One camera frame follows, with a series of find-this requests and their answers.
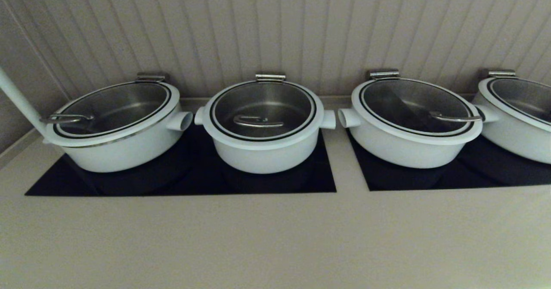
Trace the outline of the white cooking pot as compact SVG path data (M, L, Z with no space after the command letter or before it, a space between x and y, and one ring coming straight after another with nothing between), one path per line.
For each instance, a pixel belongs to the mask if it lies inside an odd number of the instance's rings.
M314 151L319 131L336 128L336 114L323 110L307 128L291 137L269 142L236 140L221 134L207 120L205 106L195 115L195 124L201 125L212 137L215 150L222 160L233 168L253 174L272 174L287 171L303 163Z
M338 109L338 118L356 143L369 153L402 167L429 169L442 167L455 159L466 143L482 132L482 122L464 134L452 137L425 137L404 131L391 131L368 122L356 110Z
M551 164L551 125L535 126L490 104L474 106L484 116L484 138L520 157Z
M172 112L150 128L126 138L97 146L63 146L61 150L86 171L124 171L148 163L171 149L189 128L192 120L191 112Z

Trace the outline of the far left white pot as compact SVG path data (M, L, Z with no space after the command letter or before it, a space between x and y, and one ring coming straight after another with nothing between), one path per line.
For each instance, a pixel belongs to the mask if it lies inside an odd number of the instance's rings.
M53 144L87 146L133 134L165 118L179 104L174 86L132 81L87 93L42 121Z

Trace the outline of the glass lid white rim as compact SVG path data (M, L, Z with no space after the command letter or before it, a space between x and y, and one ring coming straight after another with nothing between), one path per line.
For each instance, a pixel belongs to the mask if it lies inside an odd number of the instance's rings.
M195 115L195 124L220 143L267 150L293 144L321 128L319 97L291 82L249 81L227 87Z

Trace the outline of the black glass cooktop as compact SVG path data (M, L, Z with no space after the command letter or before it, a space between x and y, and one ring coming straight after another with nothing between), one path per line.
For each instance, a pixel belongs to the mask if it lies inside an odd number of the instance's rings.
M323 136L299 165L279 173L239 171L217 154L212 138L191 126L161 156L125 171L94 173L63 155L28 191L45 197L136 197L247 193L334 193Z
M479 136L452 162L416 169L384 161L347 136L370 191L448 190L551 184L551 164L511 153Z

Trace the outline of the far right white pot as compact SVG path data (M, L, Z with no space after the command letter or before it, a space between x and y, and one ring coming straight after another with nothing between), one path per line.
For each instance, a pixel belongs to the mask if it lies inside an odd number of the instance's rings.
M518 120L551 132L550 86L512 77L487 78L478 84L473 102L482 100Z

